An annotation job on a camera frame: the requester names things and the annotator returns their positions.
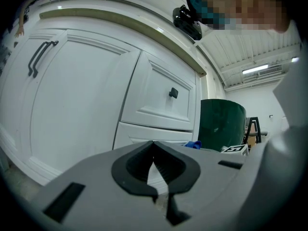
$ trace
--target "human hand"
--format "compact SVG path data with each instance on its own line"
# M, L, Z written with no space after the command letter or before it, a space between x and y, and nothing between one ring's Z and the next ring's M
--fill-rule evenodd
M23 26L20 26L20 27L18 28L18 30L17 30L17 32L16 32L16 34L15 34L15 38L18 38L19 35L21 35L21 34L25 35L25 31L24 31L24 27L23 27Z

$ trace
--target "white wall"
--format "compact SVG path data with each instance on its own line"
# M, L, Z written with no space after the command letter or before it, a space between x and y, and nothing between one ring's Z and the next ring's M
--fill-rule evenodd
M236 102L246 109L246 116L259 118L261 131L270 132L269 136L288 128L288 123L280 104L273 94L277 84L231 91L226 93L227 100Z
M161 18L155 16L153 13L147 12L144 9L137 8L128 4L111 1L111 0L70 0L70 1L61 1L55 2L52 4L46 4L40 8L38 8L37 4L34 4L30 7L29 13L29 21L25 23L25 36L14 38L14 34L16 33L17 26L13 29L11 34L7 34L3 37L2 43L13 50L14 42L22 41L31 29L35 26L35 24L39 21L39 14L41 12L50 11L58 9L58 6L61 8L92 8L92 9L101 9L106 11L114 11L116 13L121 13L126 16L132 17L134 19L138 19L143 23L157 29L166 37L169 37L171 40L176 42L180 47L185 49L187 52L190 52L196 61L200 65L202 65L207 72L207 76L201 78L201 89L202 89L202 97L204 98L219 98L225 99L225 92L222 84L219 81L217 74L212 68L211 64L208 60L198 51L191 51L193 48L193 43L187 39L178 29L176 29L173 25L167 23Z

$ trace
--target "ceiling beam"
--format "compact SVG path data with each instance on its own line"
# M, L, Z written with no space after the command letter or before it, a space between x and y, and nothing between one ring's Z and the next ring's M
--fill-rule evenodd
M200 39L199 41L195 42L192 47L197 47L197 46L201 45L202 42L205 40L205 37L207 35L209 35L210 33L212 33L213 31L214 30L212 30L212 29L208 29L205 33L202 34L202 39Z
M227 87L227 88L225 88L225 91L233 91L233 90L238 90L238 89L244 89L246 87L251 87L251 86L256 85L256 84L267 83L267 82L270 82L270 81L278 81L278 80L284 78L285 76L286 76L286 74L282 74L282 75L278 75L278 76L272 76L272 77L269 77L269 78L254 80L254 81L251 81L251 82Z
M241 68L241 67L245 67L245 66L251 66L251 67L258 66L257 63L260 62L260 61L264 61L266 59L273 58L273 57L276 57L276 56L279 56L279 55L282 55L282 54L286 54L286 53L290 53L290 52L296 52L296 51L299 52L299 47L300 47L300 44L296 44L296 45L284 47L284 48L281 48L281 49L278 49L278 50L270 51L270 52L267 52L267 53L264 53L264 54L260 54L260 55L254 57L255 64L252 63L251 58L248 58L246 60L228 65L226 67L223 67L221 69L221 72L226 73L228 71L231 71L231 70L234 70L234 69L237 69L237 68Z

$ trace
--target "cabinet door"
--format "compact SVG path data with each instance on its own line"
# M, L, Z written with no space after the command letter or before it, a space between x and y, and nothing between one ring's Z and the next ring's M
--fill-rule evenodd
M112 150L140 50L94 33L67 30L26 91L21 141L26 163L48 180Z
M187 132L147 128L119 122L114 149L144 141L166 141L184 145L192 140L192 136L192 133ZM168 190L167 184L154 164L152 164L149 170L148 185L156 188L158 194L163 194Z
M28 75L29 61L43 42L56 40L62 33L63 30L37 30L30 34L16 46L0 76L0 146L12 160L21 158L18 134L25 90L32 80Z
M157 128L193 130L196 105L195 78L183 66L166 64L143 52L132 77L121 121ZM169 93L174 88L177 97Z

